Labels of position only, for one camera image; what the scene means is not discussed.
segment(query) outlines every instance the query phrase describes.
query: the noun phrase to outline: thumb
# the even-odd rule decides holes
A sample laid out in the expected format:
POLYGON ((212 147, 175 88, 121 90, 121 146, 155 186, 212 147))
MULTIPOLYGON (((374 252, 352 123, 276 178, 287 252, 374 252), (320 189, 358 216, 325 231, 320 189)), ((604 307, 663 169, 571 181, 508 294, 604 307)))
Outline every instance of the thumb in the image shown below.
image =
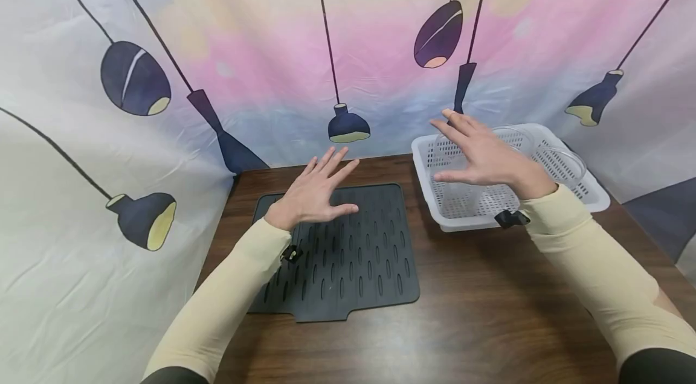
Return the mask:
POLYGON ((329 208, 331 219, 339 218, 339 216, 356 214, 360 209, 357 205, 340 205, 329 208))
POLYGON ((448 170, 435 173, 433 176, 436 182, 461 182, 473 183, 474 178, 470 170, 448 170))

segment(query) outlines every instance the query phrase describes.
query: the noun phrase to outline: left hand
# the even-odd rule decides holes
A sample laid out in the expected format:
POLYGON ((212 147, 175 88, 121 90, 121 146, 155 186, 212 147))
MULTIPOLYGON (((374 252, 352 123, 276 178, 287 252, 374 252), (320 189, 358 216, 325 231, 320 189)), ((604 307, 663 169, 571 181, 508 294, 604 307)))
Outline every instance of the left hand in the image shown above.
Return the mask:
POLYGON ((304 171, 290 185, 288 192, 270 206, 264 219, 266 223, 282 230, 292 230, 297 223, 305 221, 324 222, 338 218, 340 215, 354 214, 359 209, 357 205, 331 206, 329 198, 334 189, 339 186, 360 161, 354 159, 348 165, 334 172, 348 147, 343 147, 335 156, 335 147, 331 147, 317 163, 314 156, 304 171))

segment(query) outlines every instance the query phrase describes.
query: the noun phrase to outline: dark blue lampshade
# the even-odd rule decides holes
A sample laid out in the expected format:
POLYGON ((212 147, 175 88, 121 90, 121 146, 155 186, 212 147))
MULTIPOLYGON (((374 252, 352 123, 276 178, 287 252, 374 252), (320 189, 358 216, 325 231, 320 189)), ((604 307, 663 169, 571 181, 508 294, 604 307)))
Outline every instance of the dark blue lampshade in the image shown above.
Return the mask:
POLYGON ((331 141, 344 144, 370 137, 370 125, 360 115, 348 112, 346 104, 339 103, 333 111, 336 116, 329 122, 331 141))
POLYGON ((268 168, 268 164, 259 156, 223 129, 220 118, 213 109, 205 90, 193 91, 187 99, 215 131, 222 159, 229 171, 239 174, 242 171, 268 168))
POLYGON ((462 4, 449 1, 425 21, 413 45, 413 58, 423 68, 440 67, 454 53, 462 35, 462 4))
POLYGON ((466 63, 459 66, 459 77, 457 78, 457 91, 454 92, 454 111, 464 114, 463 102, 466 90, 469 88, 471 78, 474 76, 476 63, 466 63))
POLYGON ((616 95, 616 86, 623 76, 624 72, 621 69, 605 74, 600 83, 580 93, 568 105, 566 113, 580 118, 580 124, 583 126, 596 126, 602 118, 604 108, 616 95))
POLYGON ((114 105, 129 114, 159 114, 171 99, 169 81, 160 64, 128 41, 117 41, 106 50, 101 60, 101 85, 114 105))
POLYGON ((118 227, 127 240, 145 250, 157 251, 174 221, 176 201, 159 192, 138 200, 121 194, 111 198, 106 209, 118 214, 118 227))

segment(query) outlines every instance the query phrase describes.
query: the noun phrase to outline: oval lamp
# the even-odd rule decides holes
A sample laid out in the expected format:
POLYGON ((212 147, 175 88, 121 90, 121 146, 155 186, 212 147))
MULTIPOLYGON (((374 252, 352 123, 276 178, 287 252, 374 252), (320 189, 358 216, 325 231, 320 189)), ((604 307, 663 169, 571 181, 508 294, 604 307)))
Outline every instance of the oval lamp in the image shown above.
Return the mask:
POLYGON ((101 85, 118 108, 134 115, 164 111, 171 89, 160 64, 142 47, 114 42, 101 60, 101 85))
POLYGON ((449 1, 423 24, 413 45, 413 58, 423 68, 440 67, 457 49, 462 35, 462 4, 449 1))
MULTIPOLYGON (((157 31, 155 24, 152 23, 152 19, 145 12, 145 8, 143 8, 143 6, 140 4, 140 1, 132 1, 133 5, 135 5, 138 11, 141 13, 143 19, 145 19, 145 21, 147 22, 147 26, 150 27, 150 30, 155 35, 157 41, 159 41, 159 44, 162 46, 162 49, 164 49, 164 53, 168 56, 172 65, 174 66, 174 69, 179 73, 179 76, 188 88, 190 94, 187 96, 187 99, 189 100, 189 102, 191 102, 193 107, 196 108, 198 113, 202 115, 202 117, 210 125, 210 127, 215 131, 215 135, 220 146, 220 152, 222 154, 223 160, 225 161, 225 166, 227 167, 227 169, 229 169, 229 171, 231 171, 232 173, 239 174, 242 171, 246 170, 258 170, 261 168, 268 168, 268 165, 264 161, 262 161, 259 156, 256 156, 256 154, 254 154, 254 152, 252 152, 247 146, 243 145, 239 140, 237 140, 237 138, 233 137, 228 132, 226 132, 225 129, 223 129, 222 124, 220 123, 220 119, 218 118, 217 113, 213 109, 213 106, 210 104, 210 100, 208 99, 205 91, 193 90, 193 86, 191 85, 191 83, 189 83, 181 67, 179 67, 179 63, 177 63, 177 60, 174 59, 174 55, 171 53, 171 50, 169 50, 169 47, 167 47, 167 45, 165 44, 164 40, 162 39, 162 36, 160 35, 160 32, 157 31)), ((143 68, 151 69, 152 75, 158 74, 157 69, 155 69, 154 66, 152 66, 152 63, 150 63, 149 60, 147 60, 147 64, 143 64, 143 68)), ((152 84, 156 85, 154 76, 152 79, 152 84)), ((150 88, 152 97, 156 97, 157 87, 151 86, 150 88)), ((154 104, 152 104, 150 109, 147 110, 147 115, 156 114, 155 111, 158 111, 159 108, 164 109, 164 107, 166 107, 166 104, 164 102, 165 100, 161 99, 160 101, 157 101, 154 104)), ((139 107, 138 110, 143 111, 145 110, 145 108, 139 107)))

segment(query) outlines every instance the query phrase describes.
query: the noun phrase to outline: hand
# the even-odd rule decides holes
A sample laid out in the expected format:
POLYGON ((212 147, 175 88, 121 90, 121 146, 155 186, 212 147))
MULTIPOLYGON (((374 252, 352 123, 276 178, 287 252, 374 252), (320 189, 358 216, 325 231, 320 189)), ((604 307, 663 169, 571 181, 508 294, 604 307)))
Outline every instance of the hand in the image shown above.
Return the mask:
POLYGON ((358 164, 354 159, 348 165, 329 177, 348 147, 343 147, 334 157, 335 148, 331 147, 317 163, 314 156, 301 175, 290 185, 283 198, 274 202, 264 216, 266 223, 282 230, 292 230, 297 223, 304 221, 324 222, 340 215, 354 214, 359 209, 357 205, 329 205, 329 198, 334 189, 350 174, 358 164))
POLYGON ((543 166, 514 150, 484 124, 451 109, 443 110, 442 115, 452 126, 442 120, 430 123, 462 149, 468 165, 463 170, 436 173, 436 181, 507 184, 521 200, 548 196, 558 188, 543 166))

